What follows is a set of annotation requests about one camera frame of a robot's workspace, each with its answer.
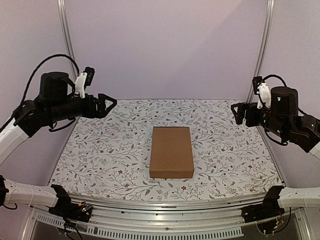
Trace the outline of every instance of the slotted vent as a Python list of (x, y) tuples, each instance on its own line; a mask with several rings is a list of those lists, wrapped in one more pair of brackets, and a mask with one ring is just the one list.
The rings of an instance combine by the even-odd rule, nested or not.
[[(39, 222), (63, 228), (65, 221), (61, 218), (51, 215), (46, 215), (38, 212), (36, 219)], [(135, 233), (121, 230), (111, 230), (103, 227), (89, 225), (86, 232), (80, 231), (83, 234), (101, 237), (112, 240), (223, 240), (236, 237), (242, 237), (241, 227), (234, 227), (226, 230), (207, 231), (201, 233)]]

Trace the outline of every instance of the white floral surface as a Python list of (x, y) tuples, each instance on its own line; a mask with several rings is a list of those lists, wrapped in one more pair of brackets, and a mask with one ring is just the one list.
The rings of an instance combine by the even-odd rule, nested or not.
[[(255, 127), (236, 125), (226, 100), (121, 100), (104, 119), (80, 118), (50, 180), (74, 194), (193, 201), (281, 184)], [(153, 126), (190, 128), (193, 179), (150, 179)]]

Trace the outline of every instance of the white wall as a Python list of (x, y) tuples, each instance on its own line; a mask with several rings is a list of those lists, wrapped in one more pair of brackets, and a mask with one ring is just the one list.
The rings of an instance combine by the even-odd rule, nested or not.
[(117, 99), (242, 99), (267, 1), (68, 0), (74, 54), (93, 66), (88, 91)]
[[(299, 107), (320, 119), (320, 1), (276, 1), (262, 76), (277, 74), (298, 90)], [(270, 81), (279, 84), (276, 79)], [(276, 161), (289, 187), (320, 187), (320, 160), (294, 144), (271, 142)], [(320, 239), (319, 210), (310, 224)]]
[[(49, 55), (65, 52), (57, 1), (0, 1), (0, 125), (20, 103), (34, 68)], [(45, 63), (27, 99), (38, 95), (41, 74), (52, 71), (70, 73), (69, 63), (63, 58)], [(41, 129), (9, 156), (0, 174), (16, 182), (46, 185), (69, 131)], [(22, 206), (16, 211), (1, 207), (0, 239), (19, 239), (25, 214)]]

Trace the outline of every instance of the cardboard box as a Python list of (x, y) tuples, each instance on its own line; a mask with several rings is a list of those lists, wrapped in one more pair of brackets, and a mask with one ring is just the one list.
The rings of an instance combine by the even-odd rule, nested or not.
[(189, 127), (154, 127), (150, 178), (191, 179), (194, 175)]

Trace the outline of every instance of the vertical metal post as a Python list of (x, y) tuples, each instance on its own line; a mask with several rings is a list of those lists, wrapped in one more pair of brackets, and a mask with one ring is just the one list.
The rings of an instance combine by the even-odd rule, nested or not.
[[(263, 28), (263, 35), (262, 35), (262, 41), (261, 46), (259, 50), (259, 55), (256, 61), (255, 69), (253, 76), (259, 76), (260, 71), (264, 62), (266, 50), (267, 50), (267, 44), (271, 29), (271, 23), (272, 23), (272, 17), (274, 14), (274, 6), (275, 6), (275, 0), (268, 0), (267, 7), (266, 7), (266, 14), (265, 14), (265, 22), (264, 22), (264, 28)], [(246, 102), (250, 103), (252, 101), (252, 98), (254, 97), (254, 90), (252, 87), (252, 84), (250, 84), (250, 90), (248, 93), (248, 96), (246, 98)]]
[[(63, 34), (63, 38), (64, 38), (66, 52), (71, 58), (73, 58), (75, 60), (74, 50), (73, 50), (72, 44), (71, 44), (71, 37), (70, 37), (70, 32), (69, 32), (68, 20), (67, 20), (65, 0), (57, 0), (57, 4), (58, 4), (58, 11), (59, 11), (59, 16), (60, 16), (60, 23), (61, 23), (62, 34)], [(77, 78), (77, 70), (71, 62), (70, 62), (70, 66), (71, 66), (71, 70), (72, 70), (73, 79), (76, 79)]]

